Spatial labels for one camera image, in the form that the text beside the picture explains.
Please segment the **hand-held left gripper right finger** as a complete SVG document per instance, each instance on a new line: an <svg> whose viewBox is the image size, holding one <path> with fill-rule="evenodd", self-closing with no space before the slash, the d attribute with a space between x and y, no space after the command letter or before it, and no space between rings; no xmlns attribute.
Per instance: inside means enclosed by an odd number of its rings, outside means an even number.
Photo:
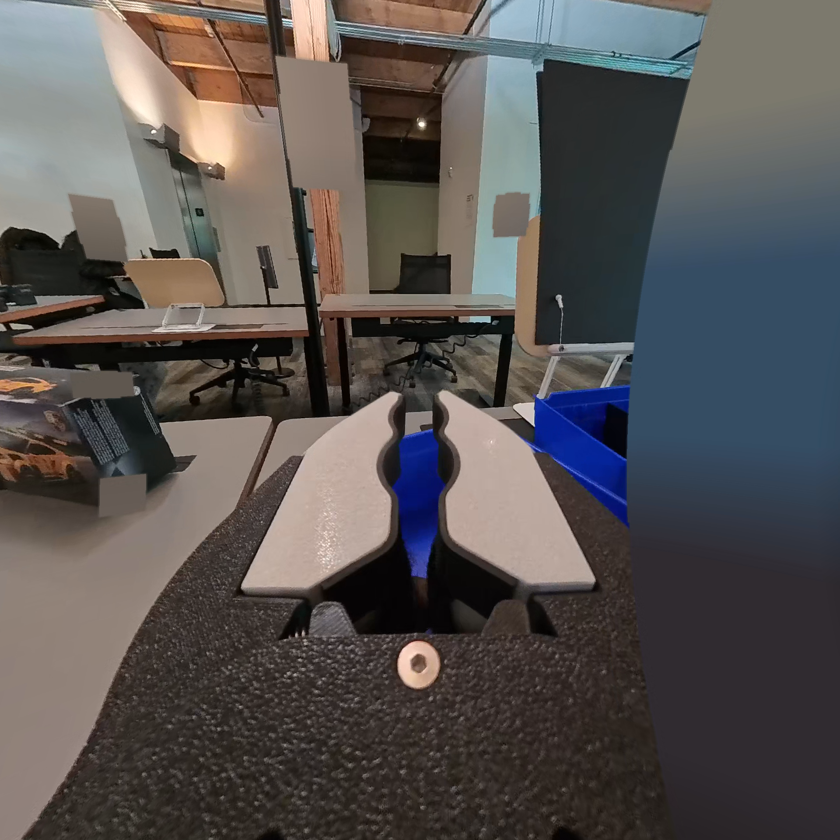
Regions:
<svg viewBox="0 0 840 840"><path fill-rule="evenodd" d="M591 593L596 578L529 443L451 392L435 396L437 534L429 624L482 629L498 604Z"/></svg>

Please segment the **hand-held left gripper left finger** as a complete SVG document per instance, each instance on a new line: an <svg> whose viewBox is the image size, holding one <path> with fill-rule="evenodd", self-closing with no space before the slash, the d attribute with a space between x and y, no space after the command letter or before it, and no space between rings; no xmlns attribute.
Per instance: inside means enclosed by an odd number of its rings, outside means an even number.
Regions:
<svg viewBox="0 0 840 840"><path fill-rule="evenodd" d="M403 395L389 392L308 448L245 573L244 595L338 602L366 633L414 631L394 491L405 414Z"/></svg>

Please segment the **blue plastic storage bin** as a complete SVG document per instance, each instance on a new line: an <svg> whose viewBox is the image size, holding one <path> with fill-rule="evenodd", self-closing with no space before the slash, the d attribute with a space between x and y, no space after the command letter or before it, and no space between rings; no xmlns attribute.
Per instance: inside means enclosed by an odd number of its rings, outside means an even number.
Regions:
<svg viewBox="0 0 840 840"><path fill-rule="evenodd" d="M405 436L399 447L401 474L394 485L402 539L412 576L425 580L438 533L438 441L431 427Z"/></svg>
<svg viewBox="0 0 840 840"><path fill-rule="evenodd" d="M624 524L629 385L551 393L534 403L534 444Z"/></svg>

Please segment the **black swivel chair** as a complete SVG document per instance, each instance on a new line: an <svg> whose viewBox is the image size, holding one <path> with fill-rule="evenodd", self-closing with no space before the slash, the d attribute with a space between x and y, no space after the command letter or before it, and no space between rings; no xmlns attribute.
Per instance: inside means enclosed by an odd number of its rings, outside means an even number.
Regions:
<svg viewBox="0 0 840 840"><path fill-rule="evenodd" d="M451 289L450 255L407 255L401 254L399 281L394 293L398 295L447 295ZM457 372L446 351L432 348L444 344L445 338L428 338L410 334L400 338L397 344L414 343L415 351L399 359L389 360L383 366L383 373L400 364L405 364L406 384L415 388L417 379L427 366L436 366L450 375L450 381L458 381Z"/></svg>
<svg viewBox="0 0 840 840"><path fill-rule="evenodd" d="M252 385L252 391L254 392L260 390L258 385L277 386L280 388L282 395L288 397L290 391L286 380L295 374L294 370L284 366L280 362L279 356L276 357L276 368L274 370L264 369L260 364L261 358L262 351L259 348L259 344L256 343L244 357L231 360L232 366L229 365L224 373L191 390L188 394L189 404L191 406L198 406L201 403L200 394L211 389L225 389L229 384L233 385L230 406L235 413L242 410L242 406L238 402L238 393L247 383Z"/></svg>

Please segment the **wooden-edged desk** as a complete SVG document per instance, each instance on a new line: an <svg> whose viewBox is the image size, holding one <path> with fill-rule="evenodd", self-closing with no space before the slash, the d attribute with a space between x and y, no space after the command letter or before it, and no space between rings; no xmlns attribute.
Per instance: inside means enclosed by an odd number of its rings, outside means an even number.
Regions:
<svg viewBox="0 0 840 840"><path fill-rule="evenodd" d="M303 344L308 335L303 307L205 308L205 321L216 324L207 332L153 333L165 310L110 310L24 331L13 337L15 351L57 366L95 364L103 370L128 363L220 361L226 363L224 373L256 343L261 360L269 360L289 356L293 341Z"/></svg>
<svg viewBox="0 0 840 840"><path fill-rule="evenodd" d="M324 323L335 322L339 341L342 412L351 410L350 363L345 320L355 338L447 340L461 335L500 336L493 407L507 399L516 302L502 295L370 293L328 294L318 307Z"/></svg>

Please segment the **clear acrylic stand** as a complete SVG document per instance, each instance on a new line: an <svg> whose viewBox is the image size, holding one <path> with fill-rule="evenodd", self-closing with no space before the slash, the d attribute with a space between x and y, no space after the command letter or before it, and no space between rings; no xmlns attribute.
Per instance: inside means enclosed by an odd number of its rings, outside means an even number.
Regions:
<svg viewBox="0 0 840 840"><path fill-rule="evenodd" d="M153 333L202 333L213 329L216 324L205 321L205 306L202 303L174 303L167 307L159 327Z"/></svg>

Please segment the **black metal pole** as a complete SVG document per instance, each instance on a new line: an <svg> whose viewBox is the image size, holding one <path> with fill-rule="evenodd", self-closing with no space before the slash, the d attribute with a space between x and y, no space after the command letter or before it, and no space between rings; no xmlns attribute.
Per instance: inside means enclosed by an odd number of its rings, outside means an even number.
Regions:
<svg viewBox="0 0 840 840"><path fill-rule="evenodd" d="M316 290L312 272L312 250L309 243L306 209L302 191L292 183L291 163L288 155L287 136L280 101L277 58L284 57L287 54L283 31L284 17L280 1L264 1L263 5L266 10L266 25L271 54L270 65L276 91L280 140L290 196L292 230L297 251L303 307L308 327L308 335L303 340L303 351L307 367L311 411L315 417L328 417L330 415L329 394L324 369L319 310L316 302Z"/></svg>

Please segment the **light wooden panel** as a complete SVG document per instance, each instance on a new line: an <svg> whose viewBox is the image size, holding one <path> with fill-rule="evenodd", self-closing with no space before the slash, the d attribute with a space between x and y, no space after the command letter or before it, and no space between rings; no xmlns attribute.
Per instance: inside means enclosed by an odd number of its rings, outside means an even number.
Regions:
<svg viewBox="0 0 840 840"><path fill-rule="evenodd" d="M219 308L226 303L223 286L205 260L132 259L123 267L148 308L188 303Z"/></svg>

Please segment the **black board wooden rim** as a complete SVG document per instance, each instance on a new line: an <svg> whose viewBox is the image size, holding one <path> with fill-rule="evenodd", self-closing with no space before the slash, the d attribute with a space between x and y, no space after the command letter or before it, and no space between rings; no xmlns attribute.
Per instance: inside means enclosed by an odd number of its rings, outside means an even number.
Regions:
<svg viewBox="0 0 840 840"><path fill-rule="evenodd" d="M687 79L559 60L538 73L539 213L518 241L515 334L530 355L632 343Z"/></svg>

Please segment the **grey elevator door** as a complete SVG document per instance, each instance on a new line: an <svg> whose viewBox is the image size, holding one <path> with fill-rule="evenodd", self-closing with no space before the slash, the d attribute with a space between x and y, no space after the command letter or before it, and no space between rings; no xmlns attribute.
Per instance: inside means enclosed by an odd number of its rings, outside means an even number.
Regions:
<svg viewBox="0 0 840 840"><path fill-rule="evenodd" d="M175 193L182 212L188 255L206 261L220 276L217 236L209 213L199 166L179 152L169 150L167 154Z"/></svg>

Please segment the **dark jacket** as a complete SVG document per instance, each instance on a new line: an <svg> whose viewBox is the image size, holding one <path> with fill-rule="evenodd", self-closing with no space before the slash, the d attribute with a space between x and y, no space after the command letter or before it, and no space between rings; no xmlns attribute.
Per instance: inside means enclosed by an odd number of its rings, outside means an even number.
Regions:
<svg viewBox="0 0 840 840"><path fill-rule="evenodd" d="M29 286L37 297L100 296L109 309L143 309L141 299L121 289L122 262L88 258L77 231L62 243L47 234L9 227L1 235L5 286Z"/></svg>

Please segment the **grey metal rail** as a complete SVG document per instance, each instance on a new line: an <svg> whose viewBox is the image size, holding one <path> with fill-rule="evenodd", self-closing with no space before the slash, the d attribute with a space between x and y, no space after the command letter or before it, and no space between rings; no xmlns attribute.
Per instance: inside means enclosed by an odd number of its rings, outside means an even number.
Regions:
<svg viewBox="0 0 840 840"><path fill-rule="evenodd" d="M612 362L600 385L600 388L604 389L613 386L621 366L634 354L634 343L556 343L544 349L523 350L535 359L548 362L537 394L538 399L544 399L549 393L553 374L560 359L572 356L610 355Z"/></svg>

